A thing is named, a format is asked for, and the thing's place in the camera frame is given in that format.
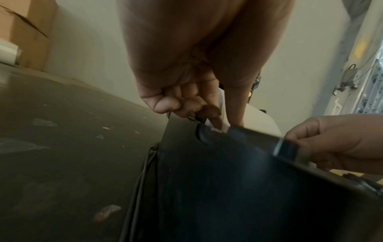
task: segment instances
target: skin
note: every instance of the skin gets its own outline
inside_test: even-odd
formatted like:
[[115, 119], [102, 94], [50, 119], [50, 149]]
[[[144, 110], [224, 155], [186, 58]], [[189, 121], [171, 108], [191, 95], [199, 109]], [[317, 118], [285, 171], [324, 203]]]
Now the skin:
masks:
[[383, 174], [382, 115], [310, 118], [285, 138], [309, 148], [319, 168]]
[[157, 113], [212, 121], [218, 85], [243, 125], [248, 93], [277, 46], [294, 0], [118, 0], [129, 65]]

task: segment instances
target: black metal panel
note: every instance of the black metal panel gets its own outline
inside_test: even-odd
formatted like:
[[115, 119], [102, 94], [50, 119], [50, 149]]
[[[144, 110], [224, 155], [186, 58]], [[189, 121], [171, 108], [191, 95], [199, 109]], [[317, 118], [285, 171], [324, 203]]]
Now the black metal panel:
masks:
[[[117, 240], [165, 122], [107, 93], [0, 66], [1, 241]], [[95, 222], [108, 205], [121, 210]]]
[[357, 183], [171, 117], [158, 158], [161, 241], [369, 241], [382, 200]]

